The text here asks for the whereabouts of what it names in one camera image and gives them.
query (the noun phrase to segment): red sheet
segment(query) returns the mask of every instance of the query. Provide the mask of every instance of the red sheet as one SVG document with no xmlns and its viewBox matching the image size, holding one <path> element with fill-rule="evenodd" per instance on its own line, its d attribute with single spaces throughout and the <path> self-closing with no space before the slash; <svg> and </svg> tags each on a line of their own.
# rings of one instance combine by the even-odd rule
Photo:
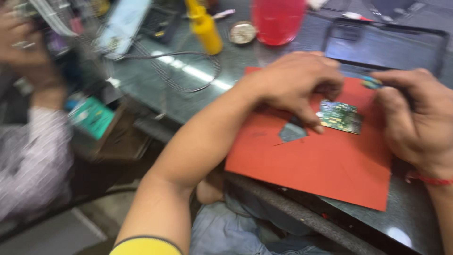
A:
<svg viewBox="0 0 453 255">
<path fill-rule="evenodd" d="M 383 137 L 374 91 L 346 78 L 337 101 L 364 116 L 360 135 L 324 127 L 324 134 L 283 143 L 278 136 L 292 116 L 272 108 L 252 113 L 236 137 L 226 170 L 296 190 L 385 211 L 391 152 Z M 322 96 L 311 99 L 319 110 Z"/>
</svg>

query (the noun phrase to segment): yellow squeeze bottle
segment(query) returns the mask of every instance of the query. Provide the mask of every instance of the yellow squeeze bottle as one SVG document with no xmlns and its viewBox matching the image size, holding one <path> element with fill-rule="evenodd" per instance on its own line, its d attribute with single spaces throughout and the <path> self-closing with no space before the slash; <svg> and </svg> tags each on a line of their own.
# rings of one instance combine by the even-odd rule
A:
<svg viewBox="0 0 453 255">
<path fill-rule="evenodd" d="M 197 3 L 197 0 L 186 0 L 188 8 L 187 15 L 192 21 L 190 29 L 197 35 L 204 50 L 212 55 L 222 51 L 223 41 L 217 31 L 214 19 L 206 13 L 204 6 Z"/>
</svg>

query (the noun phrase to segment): red plastic bottle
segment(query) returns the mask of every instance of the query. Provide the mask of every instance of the red plastic bottle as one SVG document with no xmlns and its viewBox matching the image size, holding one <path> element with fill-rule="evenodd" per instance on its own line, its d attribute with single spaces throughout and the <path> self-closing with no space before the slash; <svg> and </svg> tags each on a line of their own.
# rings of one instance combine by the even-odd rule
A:
<svg viewBox="0 0 453 255">
<path fill-rule="evenodd" d="M 305 13 L 305 0 L 253 0 L 252 20 L 264 44 L 282 45 L 297 35 Z"/>
</svg>

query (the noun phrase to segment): green circuit board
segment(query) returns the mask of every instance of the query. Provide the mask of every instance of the green circuit board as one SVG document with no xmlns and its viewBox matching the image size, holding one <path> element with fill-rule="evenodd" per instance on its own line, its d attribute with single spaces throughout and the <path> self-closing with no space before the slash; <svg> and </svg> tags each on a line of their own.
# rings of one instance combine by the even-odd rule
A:
<svg viewBox="0 0 453 255">
<path fill-rule="evenodd" d="M 321 120 L 321 125 L 325 127 L 360 134 L 363 116 L 357 113 L 355 106 L 323 100 L 316 115 Z"/>
</svg>

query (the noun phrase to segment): hand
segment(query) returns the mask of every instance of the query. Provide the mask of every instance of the hand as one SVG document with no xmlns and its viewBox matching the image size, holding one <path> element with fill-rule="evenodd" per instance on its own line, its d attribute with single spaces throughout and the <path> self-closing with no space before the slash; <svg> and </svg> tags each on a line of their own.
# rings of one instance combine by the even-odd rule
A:
<svg viewBox="0 0 453 255">
<path fill-rule="evenodd" d="M 453 90 L 428 70 L 375 72 L 385 85 L 406 88 L 414 100 L 410 111 L 403 94 L 392 87 L 378 90 L 386 114 L 385 135 L 393 153 L 423 176 L 453 178 Z"/>
<path fill-rule="evenodd" d="M 13 46 L 22 41 L 34 43 L 34 46 L 28 49 Z M 7 8 L 0 10 L 0 63 L 10 65 L 15 72 L 27 77 L 35 89 L 49 84 L 62 85 L 41 33 L 34 30 L 30 22 L 16 18 Z"/>
<path fill-rule="evenodd" d="M 293 112 L 317 133 L 323 132 L 318 116 L 310 107 L 309 98 L 318 85 L 329 100 L 335 100 L 343 86 L 339 63 L 323 57 L 321 52 L 293 52 L 266 68 L 244 77 L 269 105 Z"/>
</svg>

